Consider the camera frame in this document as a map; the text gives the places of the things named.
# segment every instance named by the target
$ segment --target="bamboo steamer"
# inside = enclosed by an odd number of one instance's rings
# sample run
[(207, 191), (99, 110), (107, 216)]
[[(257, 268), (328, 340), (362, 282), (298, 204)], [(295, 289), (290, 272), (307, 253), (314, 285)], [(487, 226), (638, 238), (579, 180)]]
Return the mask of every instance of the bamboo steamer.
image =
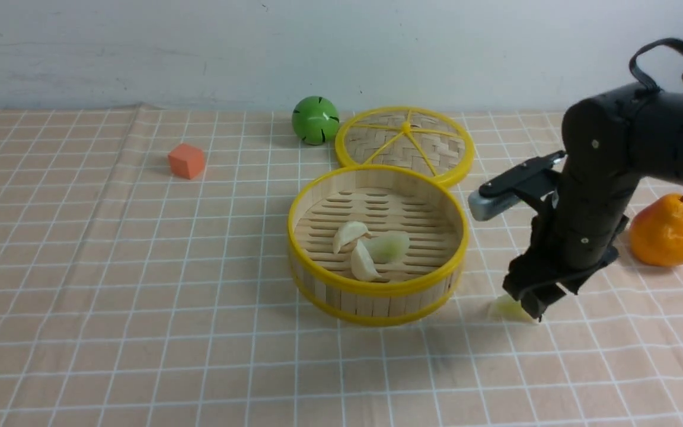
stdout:
[[(402, 262), (376, 265), (381, 281), (357, 281), (334, 234), (361, 221), (373, 235), (410, 236)], [(468, 245), (458, 200), (434, 179), (390, 164), (351, 165), (327, 173), (300, 192), (288, 215), (288, 258), (296, 286), (331, 316), (368, 326), (392, 326), (428, 316), (458, 286)]]
[(406, 168), (445, 187), (458, 184), (474, 161), (474, 141), (444, 114), (409, 106), (372, 109), (347, 120), (336, 135), (342, 167)]

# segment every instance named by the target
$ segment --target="orange pear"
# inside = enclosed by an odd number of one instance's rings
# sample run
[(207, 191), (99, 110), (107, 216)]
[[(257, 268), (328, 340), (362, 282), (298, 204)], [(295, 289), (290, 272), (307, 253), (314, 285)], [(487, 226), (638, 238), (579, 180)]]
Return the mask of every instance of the orange pear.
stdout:
[(683, 265), (683, 195), (672, 193), (640, 211), (628, 232), (637, 260), (658, 267)]

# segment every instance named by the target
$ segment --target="black object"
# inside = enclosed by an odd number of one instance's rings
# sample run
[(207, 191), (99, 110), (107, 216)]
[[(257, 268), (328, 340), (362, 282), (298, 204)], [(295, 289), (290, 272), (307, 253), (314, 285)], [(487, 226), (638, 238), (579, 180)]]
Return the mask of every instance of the black object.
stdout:
[(643, 46), (629, 61), (637, 83), (567, 109), (561, 127), (567, 158), (561, 173), (550, 164), (561, 152), (536, 157), (469, 197), (477, 221), (504, 210), (497, 202), (503, 197), (517, 197), (537, 212), (529, 247), (510, 262), (502, 288), (540, 321), (548, 306), (566, 295), (563, 289), (578, 294), (596, 271), (618, 259), (613, 241), (628, 224), (624, 212), (642, 178), (683, 186), (683, 94), (664, 92), (637, 66), (637, 57), (657, 46), (683, 55), (678, 39)]

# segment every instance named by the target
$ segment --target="foam cube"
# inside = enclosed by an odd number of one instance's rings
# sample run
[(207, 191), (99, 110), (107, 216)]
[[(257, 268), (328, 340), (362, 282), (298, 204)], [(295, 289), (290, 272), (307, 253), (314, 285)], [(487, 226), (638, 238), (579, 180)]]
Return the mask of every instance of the foam cube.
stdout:
[(168, 153), (168, 163), (174, 175), (193, 179), (204, 170), (204, 151), (189, 144), (180, 144)]

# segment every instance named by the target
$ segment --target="toy ball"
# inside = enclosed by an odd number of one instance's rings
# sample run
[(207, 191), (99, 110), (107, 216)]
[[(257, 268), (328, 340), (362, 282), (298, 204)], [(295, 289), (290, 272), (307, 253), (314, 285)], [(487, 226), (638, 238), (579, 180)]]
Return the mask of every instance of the toy ball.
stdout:
[(292, 127), (303, 142), (320, 145), (339, 131), (339, 112), (324, 97), (307, 97), (295, 106)]

